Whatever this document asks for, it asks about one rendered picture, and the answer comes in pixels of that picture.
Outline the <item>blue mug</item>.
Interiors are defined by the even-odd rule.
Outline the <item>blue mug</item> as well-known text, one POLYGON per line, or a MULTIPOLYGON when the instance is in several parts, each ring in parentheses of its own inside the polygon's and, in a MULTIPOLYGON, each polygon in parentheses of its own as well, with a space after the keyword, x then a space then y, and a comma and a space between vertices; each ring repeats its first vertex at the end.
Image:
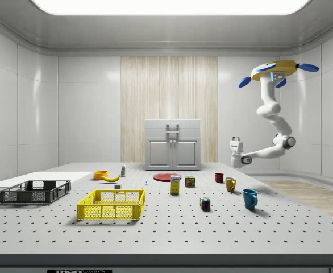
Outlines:
POLYGON ((255 206, 258 203, 257 191, 253 189, 244 189, 243 198, 244 198, 245 207, 249 210, 254 210, 255 206))

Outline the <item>yellow and white box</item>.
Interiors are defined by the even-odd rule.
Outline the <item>yellow and white box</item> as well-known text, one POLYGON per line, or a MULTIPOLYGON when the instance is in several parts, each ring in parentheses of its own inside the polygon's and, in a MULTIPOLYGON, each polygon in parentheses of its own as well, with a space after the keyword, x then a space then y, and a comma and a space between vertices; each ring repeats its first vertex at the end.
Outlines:
POLYGON ((171 175, 170 176, 170 193, 173 195, 179 194, 179 186, 180 186, 180 176, 179 175, 171 175))

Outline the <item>dark grey basket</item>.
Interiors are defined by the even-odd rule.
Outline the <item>dark grey basket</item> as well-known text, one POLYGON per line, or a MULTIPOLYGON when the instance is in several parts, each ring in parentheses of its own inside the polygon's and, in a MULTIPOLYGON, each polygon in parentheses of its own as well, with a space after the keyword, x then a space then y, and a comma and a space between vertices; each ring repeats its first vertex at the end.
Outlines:
POLYGON ((28 180, 1 190, 0 203, 50 204, 70 190, 70 180, 28 180))

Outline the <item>yellow basket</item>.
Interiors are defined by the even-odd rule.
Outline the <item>yellow basket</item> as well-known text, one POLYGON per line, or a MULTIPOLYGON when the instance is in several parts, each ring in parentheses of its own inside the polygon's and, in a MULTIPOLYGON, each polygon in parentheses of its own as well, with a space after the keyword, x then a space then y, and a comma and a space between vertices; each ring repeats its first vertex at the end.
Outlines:
POLYGON ((142 189, 96 189, 77 203, 79 220, 138 220, 145 204, 142 189))

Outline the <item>white cabinet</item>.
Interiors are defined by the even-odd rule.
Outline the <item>white cabinet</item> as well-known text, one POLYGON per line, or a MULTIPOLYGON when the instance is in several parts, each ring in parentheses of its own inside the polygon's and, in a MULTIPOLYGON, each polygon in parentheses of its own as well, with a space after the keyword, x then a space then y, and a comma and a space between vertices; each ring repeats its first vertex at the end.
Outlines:
POLYGON ((200 119, 146 119, 146 170, 199 170, 200 119))

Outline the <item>red plate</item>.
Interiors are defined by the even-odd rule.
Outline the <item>red plate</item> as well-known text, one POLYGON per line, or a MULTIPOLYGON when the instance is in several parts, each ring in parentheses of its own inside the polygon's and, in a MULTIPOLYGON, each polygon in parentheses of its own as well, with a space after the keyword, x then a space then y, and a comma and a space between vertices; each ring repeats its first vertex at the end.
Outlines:
POLYGON ((157 173, 153 176, 153 179, 161 182, 171 182, 172 176, 177 176, 181 179, 181 175, 177 173, 157 173))

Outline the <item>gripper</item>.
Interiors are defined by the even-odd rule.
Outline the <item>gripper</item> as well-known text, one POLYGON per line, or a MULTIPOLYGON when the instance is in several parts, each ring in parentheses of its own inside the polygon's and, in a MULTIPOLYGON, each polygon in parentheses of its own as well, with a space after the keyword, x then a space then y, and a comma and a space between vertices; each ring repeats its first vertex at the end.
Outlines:
POLYGON ((232 154, 240 154, 243 152, 243 142, 240 140, 239 136, 233 136, 230 141, 230 149, 232 154))

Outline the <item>drone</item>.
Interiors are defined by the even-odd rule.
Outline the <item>drone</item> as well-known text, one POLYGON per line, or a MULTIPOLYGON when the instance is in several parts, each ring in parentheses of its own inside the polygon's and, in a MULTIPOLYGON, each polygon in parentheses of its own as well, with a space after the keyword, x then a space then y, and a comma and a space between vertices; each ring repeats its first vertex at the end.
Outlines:
POLYGON ((286 84, 285 76, 290 76, 298 68, 309 72, 317 72, 319 70, 317 66, 312 64, 297 64, 293 60, 277 60, 254 68, 251 72, 251 76, 243 78, 238 87, 242 88, 246 86, 251 80, 260 81, 260 75, 269 72, 272 81, 280 81, 280 79, 283 78, 283 80, 276 85, 277 88, 280 88, 286 84))

